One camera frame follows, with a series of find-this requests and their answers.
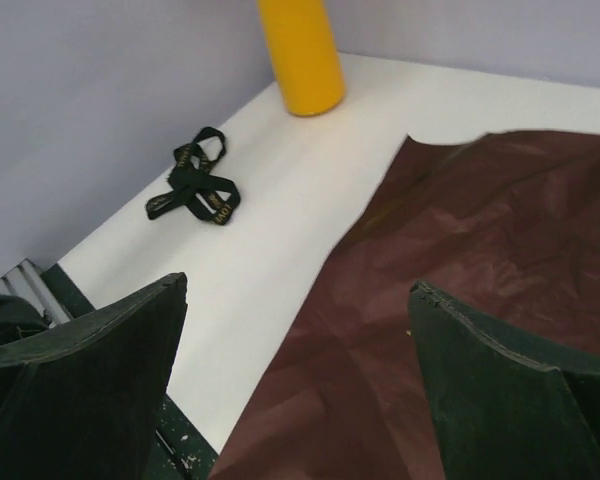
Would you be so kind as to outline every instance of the white table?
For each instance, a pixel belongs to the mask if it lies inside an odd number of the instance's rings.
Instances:
[[[184,208],[148,221],[144,204],[168,190],[165,173],[60,261],[97,307],[186,272],[189,310],[169,394],[217,451],[407,133],[428,143],[510,129],[600,133],[600,89],[342,60],[349,93],[334,111],[290,116],[272,85],[221,127],[230,149],[217,174],[243,197],[229,226]]]

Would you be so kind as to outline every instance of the wall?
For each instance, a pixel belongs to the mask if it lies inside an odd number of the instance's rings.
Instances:
[[[0,0],[0,275],[56,261],[271,79],[252,1]]]
[[[600,86],[600,0],[327,0],[346,52]]]

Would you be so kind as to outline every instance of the ribbon bow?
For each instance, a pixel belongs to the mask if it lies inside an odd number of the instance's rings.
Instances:
[[[211,160],[200,146],[200,142],[217,138],[222,149],[215,160]],[[176,166],[168,182],[173,191],[158,195],[145,207],[149,220],[186,205],[198,219],[217,225],[226,225],[238,205],[240,193],[231,180],[211,175],[211,170],[227,154],[227,139],[220,130],[205,127],[193,141],[173,152]],[[193,159],[198,159],[196,167]]]

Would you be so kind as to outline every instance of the brown cloth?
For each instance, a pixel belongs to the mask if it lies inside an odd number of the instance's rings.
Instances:
[[[600,355],[600,136],[408,139],[326,261],[212,478],[444,478],[409,332],[416,279]]]

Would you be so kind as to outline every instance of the yellow cylinder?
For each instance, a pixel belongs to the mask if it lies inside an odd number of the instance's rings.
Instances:
[[[287,109],[309,116],[335,107],[346,87],[322,0],[258,0],[258,4]]]

